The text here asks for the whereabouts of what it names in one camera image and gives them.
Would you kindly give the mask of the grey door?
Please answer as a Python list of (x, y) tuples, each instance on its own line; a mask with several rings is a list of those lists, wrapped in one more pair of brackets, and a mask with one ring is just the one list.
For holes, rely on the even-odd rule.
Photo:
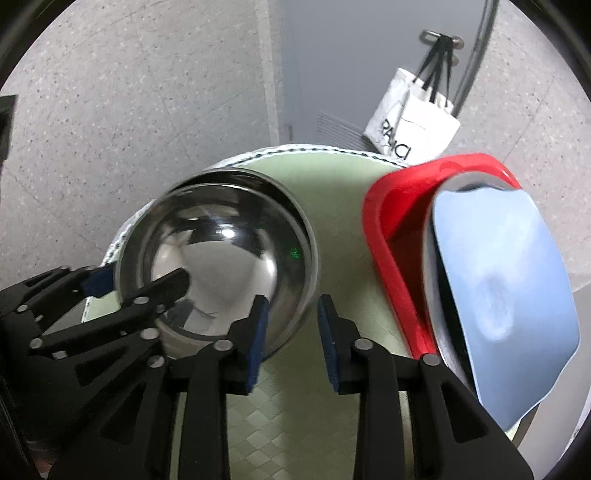
[(280, 2), (280, 140), (370, 149), (363, 129), (394, 74), (417, 72), (441, 34), (455, 43), (443, 86), (461, 111), (497, 9), (495, 1)]

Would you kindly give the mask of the light blue plastic plate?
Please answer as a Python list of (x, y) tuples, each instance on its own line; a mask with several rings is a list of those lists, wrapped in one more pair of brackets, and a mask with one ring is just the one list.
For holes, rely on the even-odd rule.
[(522, 189), (442, 191), (432, 219), (478, 399), (509, 430), (549, 395), (579, 348), (565, 263)]

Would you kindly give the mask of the round table with green cloth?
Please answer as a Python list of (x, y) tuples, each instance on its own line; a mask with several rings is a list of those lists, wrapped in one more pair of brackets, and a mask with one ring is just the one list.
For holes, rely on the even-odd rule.
[(122, 228), (104, 263), (123, 303), (184, 269), (148, 331), (162, 432), (110, 479), (528, 479), (504, 429), (413, 331), (386, 325), (363, 238), (391, 165), (287, 145), (185, 180)]

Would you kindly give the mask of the white tote bag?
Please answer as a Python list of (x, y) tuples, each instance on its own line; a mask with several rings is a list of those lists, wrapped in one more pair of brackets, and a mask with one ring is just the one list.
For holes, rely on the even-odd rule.
[(397, 70), (363, 135), (379, 153), (411, 166), (439, 158), (461, 123), (450, 87), (454, 41), (436, 38), (419, 71)]

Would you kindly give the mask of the large steel bowl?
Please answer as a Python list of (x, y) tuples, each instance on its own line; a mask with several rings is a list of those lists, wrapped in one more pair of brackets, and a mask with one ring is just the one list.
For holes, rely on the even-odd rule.
[(426, 213), (422, 236), (422, 280), (426, 313), (437, 351), (460, 381), (476, 394), (475, 380), (455, 300), (435, 235), (433, 209), (443, 191), (465, 192), (489, 187), (514, 190), (508, 182), (483, 172), (465, 172), (444, 181), (435, 191)]

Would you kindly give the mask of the red plastic basin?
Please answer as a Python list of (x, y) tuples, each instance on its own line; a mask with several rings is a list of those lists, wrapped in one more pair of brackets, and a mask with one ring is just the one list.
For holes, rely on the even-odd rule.
[(410, 354), (437, 351), (425, 305), (423, 229), (437, 189), (449, 178), (479, 172), (521, 187), (499, 160), (484, 153), (447, 156), (377, 180), (363, 199), (363, 231)]

